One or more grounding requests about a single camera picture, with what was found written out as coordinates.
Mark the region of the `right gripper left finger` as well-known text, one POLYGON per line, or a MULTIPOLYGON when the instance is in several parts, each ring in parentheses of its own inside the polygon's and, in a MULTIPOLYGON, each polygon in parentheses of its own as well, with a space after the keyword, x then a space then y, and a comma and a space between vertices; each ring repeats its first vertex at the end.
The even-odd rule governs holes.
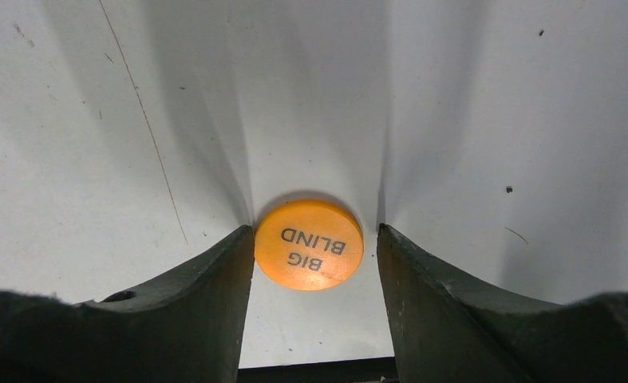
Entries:
POLYGON ((0 290, 0 382, 236 381, 253 255, 243 225, 100 302, 0 290))

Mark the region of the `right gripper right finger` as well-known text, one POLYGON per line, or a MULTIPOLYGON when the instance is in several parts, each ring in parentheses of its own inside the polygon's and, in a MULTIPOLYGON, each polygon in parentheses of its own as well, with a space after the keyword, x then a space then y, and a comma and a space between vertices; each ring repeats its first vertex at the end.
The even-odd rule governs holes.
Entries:
POLYGON ((386 224, 377 264, 403 382, 628 382, 628 292, 566 305, 529 298, 386 224))

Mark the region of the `orange round button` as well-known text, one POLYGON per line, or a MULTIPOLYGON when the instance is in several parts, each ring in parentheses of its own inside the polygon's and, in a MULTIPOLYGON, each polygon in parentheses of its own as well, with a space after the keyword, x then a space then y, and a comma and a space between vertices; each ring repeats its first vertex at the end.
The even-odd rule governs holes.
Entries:
POLYGON ((255 235, 255 261, 280 286, 319 291, 349 279, 365 252, 361 227, 337 204, 301 199, 270 211, 255 235))

